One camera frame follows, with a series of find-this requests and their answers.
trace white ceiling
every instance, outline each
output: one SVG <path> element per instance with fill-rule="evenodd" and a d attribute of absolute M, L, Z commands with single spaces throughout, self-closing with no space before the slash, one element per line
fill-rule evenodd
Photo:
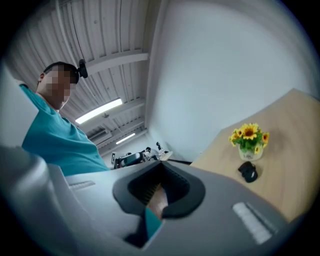
<path fill-rule="evenodd" d="M 76 124 L 76 118 L 121 98 L 124 104 L 106 112 L 109 117 L 102 114 L 77 125 L 89 138 L 105 130 L 110 138 L 96 144 L 106 154 L 116 140 L 145 130 L 148 50 L 157 7 L 148 0 L 63 0 L 59 8 L 66 40 L 55 1 L 48 1 L 25 21 L 6 63 L 16 79 L 35 91 L 46 66 L 84 59 L 89 77 L 79 80 L 60 114 Z"/>

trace light wood desk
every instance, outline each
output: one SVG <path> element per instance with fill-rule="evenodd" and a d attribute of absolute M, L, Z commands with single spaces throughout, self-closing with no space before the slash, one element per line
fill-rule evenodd
<path fill-rule="evenodd" d="M 246 183 L 244 162 L 228 141 L 235 128 L 258 123 L 270 133 L 262 157 L 254 161 L 258 178 Z M 191 166 L 230 177 L 261 196 L 290 222 L 312 205 L 320 186 L 320 102 L 296 89 L 270 106 L 220 131 Z"/>

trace teal scrub top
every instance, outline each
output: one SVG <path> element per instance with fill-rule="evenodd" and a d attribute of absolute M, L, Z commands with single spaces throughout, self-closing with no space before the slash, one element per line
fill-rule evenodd
<path fill-rule="evenodd" d="M 20 88 L 39 109 L 22 148 L 41 156 L 48 164 L 60 166 L 64 176 L 110 170 L 86 134 L 62 118 L 37 94 Z"/>

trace ceiling light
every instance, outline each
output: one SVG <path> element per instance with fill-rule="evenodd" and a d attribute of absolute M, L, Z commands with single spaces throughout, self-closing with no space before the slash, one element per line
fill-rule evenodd
<path fill-rule="evenodd" d="M 125 140 L 127 140 L 127 139 L 129 139 L 129 138 L 131 138 L 132 136 L 135 136 L 136 134 L 135 133 L 132 133 L 131 135 L 129 135 L 128 137 L 125 137 L 125 138 L 123 138 L 123 139 L 121 139 L 121 140 L 119 140 L 118 142 L 116 142 L 115 144 L 119 144 L 119 143 L 121 143 L 121 142 L 124 142 Z"/>
<path fill-rule="evenodd" d="M 114 100 L 114 101 L 111 101 L 103 106 L 100 106 L 92 111 L 90 111 L 89 113 L 86 113 L 84 114 L 83 116 L 79 117 L 78 119 L 76 119 L 75 121 L 78 123 L 78 124 L 82 124 L 84 123 L 85 121 L 107 111 L 107 110 L 110 110 L 116 106 L 119 106 L 122 104 L 122 101 L 120 98 Z"/>

